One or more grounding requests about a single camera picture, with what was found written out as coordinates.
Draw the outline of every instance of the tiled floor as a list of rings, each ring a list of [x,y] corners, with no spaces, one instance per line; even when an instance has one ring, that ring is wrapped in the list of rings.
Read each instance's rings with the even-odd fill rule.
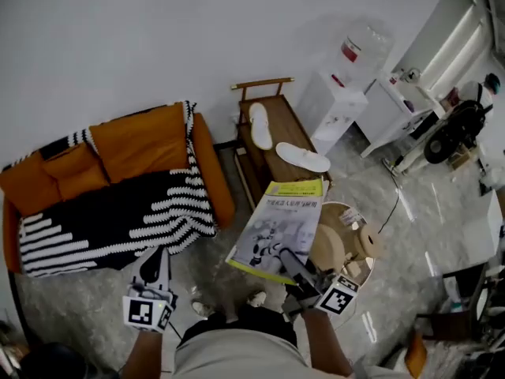
[[[335,186],[328,200],[357,207],[369,222],[380,226],[396,201],[396,187],[380,164],[381,156],[392,156],[396,148],[382,148],[366,159],[359,153],[366,147],[361,133],[351,128],[330,151],[331,175]],[[172,323],[183,333],[196,317],[189,300],[200,296],[233,313],[234,304],[247,294],[266,287],[267,306],[278,309],[284,289],[245,274],[224,262],[231,246],[250,216],[245,194],[238,180],[231,150],[221,151],[223,169],[237,205],[233,226],[214,240],[202,240],[174,257],[173,287],[180,295]],[[399,178],[398,206],[383,229],[386,256],[376,266],[357,299],[355,313],[333,318],[338,338],[348,358],[365,357],[378,363],[398,341],[404,340],[416,313],[431,310],[443,296],[440,279],[432,277],[426,254],[439,272],[466,266],[462,250],[462,225],[468,204],[478,196],[478,170],[471,166],[450,173],[445,164],[430,166],[410,178]],[[122,324],[122,296],[129,282],[130,268],[121,272],[97,271],[56,276],[41,280],[19,277],[21,302],[32,329],[45,341],[62,341],[99,363],[119,368],[125,362],[136,337],[135,330]],[[369,313],[377,333],[371,343],[362,316]],[[303,323],[297,329],[302,354],[309,349]],[[178,338],[167,329],[163,340],[163,368],[173,367]],[[450,377],[459,353],[435,345],[428,363],[437,377]]]

